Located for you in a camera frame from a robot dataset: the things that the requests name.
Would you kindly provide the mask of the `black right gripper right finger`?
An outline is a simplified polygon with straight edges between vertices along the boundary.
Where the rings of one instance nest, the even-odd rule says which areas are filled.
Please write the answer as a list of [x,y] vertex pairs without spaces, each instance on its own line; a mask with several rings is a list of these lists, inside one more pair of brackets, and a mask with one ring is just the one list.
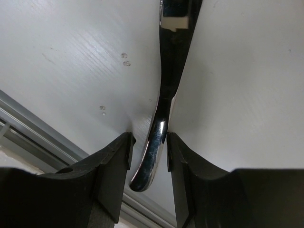
[[177,226],[180,228],[301,228],[302,169],[225,171],[175,133],[167,136]]

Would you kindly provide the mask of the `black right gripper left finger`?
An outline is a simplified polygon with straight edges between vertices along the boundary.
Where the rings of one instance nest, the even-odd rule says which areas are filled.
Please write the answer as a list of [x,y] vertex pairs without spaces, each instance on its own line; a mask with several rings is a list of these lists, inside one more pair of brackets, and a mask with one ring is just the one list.
[[0,225],[3,228],[112,228],[118,223],[132,133],[56,173],[0,170]]

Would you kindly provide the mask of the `silver table knife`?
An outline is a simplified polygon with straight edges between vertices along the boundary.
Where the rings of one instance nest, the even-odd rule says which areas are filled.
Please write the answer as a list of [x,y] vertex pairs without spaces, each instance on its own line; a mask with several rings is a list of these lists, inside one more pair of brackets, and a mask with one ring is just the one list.
[[154,179],[168,132],[171,108],[181,81],[201,6],[200,0],[160,2],[161,84],[143,157],[129,184],[130,189],[135,192],[147,190]]

